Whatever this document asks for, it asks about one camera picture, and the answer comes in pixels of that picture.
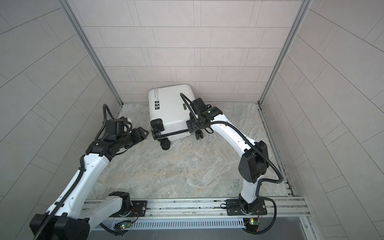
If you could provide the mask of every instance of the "metal corner post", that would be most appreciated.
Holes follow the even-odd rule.
[[[76,16],[73,14],[73,11],[72,11],[71,7],[69,6],[67,0],[57,0],[57,1],[59,3],[60,7],[62,8],[65,16],[67,17],[68,21],[70,22],[76,35],[79,37],[85,50],[88,52],[88,55],[91,58],[93,64],[95,65],[97,71],[100,73],[101,77],[104,79],[108,88],[110,89],[113,96],[115,97],[116,101],[119,103],[120,106],[122,106],[122,101],[121,101],[119,94],[117,93],[115,87],[113,86],[113,84],[111,82],[111,79],[109,78],[107,72],[105,71],[103,65],[101,64],[99,58],[97,57],[95,51],[93,50],[93,47],[91,46],[89,40],[87,39],[83,29],[81,28],[79,22],[77,21]]]
[[[295,38],[299,28],[300,28],[302,21],[304,20],[306,13],[308,12],[308,9],[309,9],[311,2],[312,2],[312,0],[303,0],[303,2],[301,3],[299,11],[297,12],[296,18],[292,24],[291,30],[289,31],[288,37],[285,40],[285,43],[283,45],[283,48],[281,49],[280,55],[276,61],[275,66],[273,67],[271,76],[269,77],[269,80],[266,83],[265,89],[264,89],[262,96],[260,98],[260,101],[259,101],[260,107],[262,107],[262,105],[265,101],[265,98],[266,98],[269,90],[271,89],[272,83],[275,80],[281,65],[283,64],[283,60],[284,60],[285,56],[287,55],[288,50],[293,43],[293,40],[294,40],[294,38]]]

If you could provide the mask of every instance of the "marble floor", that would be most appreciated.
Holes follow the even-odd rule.
[[[277,165],[257,105],[212,103],[244,134],[268,145],[270,160]],[[150,131],[148,104],[125,104],[120,116],[131,118],[133,127]],[[218,133],[196,140],[195,134],[171,142],[164,151],[148,138],[116,156],[103,170],[88,199],[105,198],[112,191],[129,192],[131,198],[237,197],[243,179],[237,170],[240,158]],[[277,176],[268,168],[267,177]],[[262,196],[287,196],[283,183],[263,183]]]

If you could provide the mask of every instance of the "black mounting plate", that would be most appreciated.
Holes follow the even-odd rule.
[[[227,208],[227,214],[228,216],[236,216],[236,215],[245,215],[247,216],[247,214],[244,214],[242,211],[241,211],[241,208],[239,206],[239,200],[238,199],[227,199],[225,200],[225,204],[227,206],[238,206],[238,207],[230,207],[230,208]],[[256,203],[256,208],[258,210],[260,210],[261,212],[261,215],[267,215],[267,211],[266,211],[266,208],[264,208],[263,206],[265,206],[265,203],[264,203],[264,200],[263,199],[259,199],[258,202]],[[252,214],[250,215],[259,215],[259,212],[257,210],[255,210]]]
[[[131,201],[131,202],[132,202],[133,207],[137,209],[137,211],[139,213],[139,217],[144,217],[148,202],[147,201]],[[134,216],[135,216],[135,212],[131,211],[126,217],[134,217]],[[110,217],[121,217],[121,216],[114,213]]]

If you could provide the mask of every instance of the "floor surface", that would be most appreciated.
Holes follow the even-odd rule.
[[[254,103],[212,103],[244,134],[268,145],[276,164],[257,105]],[[125,104],[120,116],[131,118],[133,127],[150,131],[147,104]],[[112,191],[129,192],[131,198],[237,197],[243,179],[238,172],[240,157],[218,133],[196,140],[192,134],[171,142],[164,151],[148,138],[126,153],[113,158],[94,184],[88,199],[105,198]],[[266,177],[277,176],[268,168]],[[283,183],[263,183],[262,196],[287,196]]]

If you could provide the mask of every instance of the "gray tile wall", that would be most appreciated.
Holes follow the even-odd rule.
[[[258,101],[301,1],[69,0],[123,102]]]
[[[0,46],[0,238],[32,239],[119,104],[56,0],[0,1]]]
[[[313,0],[263,105],[322,239],[384,237],[383,16],[383,1]]]

